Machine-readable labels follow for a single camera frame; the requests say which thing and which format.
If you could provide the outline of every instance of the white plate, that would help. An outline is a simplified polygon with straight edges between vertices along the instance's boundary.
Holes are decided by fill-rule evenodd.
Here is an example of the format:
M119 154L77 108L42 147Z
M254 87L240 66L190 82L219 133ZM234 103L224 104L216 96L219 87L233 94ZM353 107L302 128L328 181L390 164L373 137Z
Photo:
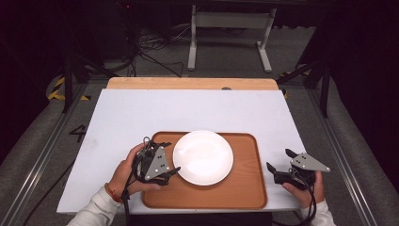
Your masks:
M233 162L232 149L221 135L194 131L184 135L173 150L173 164L182 167L179 174L198 186L209 186L223 180Z

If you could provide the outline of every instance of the white sleeve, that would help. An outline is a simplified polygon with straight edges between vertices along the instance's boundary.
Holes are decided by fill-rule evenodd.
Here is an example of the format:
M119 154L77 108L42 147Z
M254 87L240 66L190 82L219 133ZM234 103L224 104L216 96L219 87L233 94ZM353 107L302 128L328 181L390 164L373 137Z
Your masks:
M119 208L120 203L115 202L102 187L68 226L109 226Z
M306 218L309 213L309 207L306 209L301 209L302 216ZM334 226L334 220L332 218L331 212L328 211L328 205L326 201L317 203L316 205L316 215L311 221L311 226Z

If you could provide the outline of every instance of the bracelet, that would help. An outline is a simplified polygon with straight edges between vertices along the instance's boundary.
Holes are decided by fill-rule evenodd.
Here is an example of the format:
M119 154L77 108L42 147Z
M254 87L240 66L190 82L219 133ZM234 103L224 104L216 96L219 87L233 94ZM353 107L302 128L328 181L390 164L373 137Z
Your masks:
M108 183L105 183L104 187L105 187L106 193L108 193L108 195L111 196L115 202L122 203L122 199L115 194L115 191L111 190Z

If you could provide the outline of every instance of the person's right hand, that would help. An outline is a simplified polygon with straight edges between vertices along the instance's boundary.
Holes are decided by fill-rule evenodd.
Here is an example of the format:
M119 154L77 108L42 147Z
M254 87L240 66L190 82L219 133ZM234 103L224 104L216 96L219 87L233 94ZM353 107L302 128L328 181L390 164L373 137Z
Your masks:
M284 187L299 200L301 208L304 209L311 206L311 194L308 190L298 189L289 183L282 184L282 187ZM321 171L316 171L316 181L314 182L313 191L316 203L322 202L325 199L323 176Z

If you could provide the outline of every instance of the wooden tray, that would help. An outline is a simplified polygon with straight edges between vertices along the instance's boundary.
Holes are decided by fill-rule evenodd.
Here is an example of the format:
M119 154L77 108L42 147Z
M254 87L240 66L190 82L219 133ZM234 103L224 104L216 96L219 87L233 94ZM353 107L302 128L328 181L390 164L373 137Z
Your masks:
M165 148L169 166L173 149L186 132L159 132L152 140L171 142ZM211 186L196 186L179 174L172 176L161 190L143 192L142 200L150 208L173 209L262 209L267 203L262 165L255 137L250 134L219 133L230 144L234 162L229 175Z

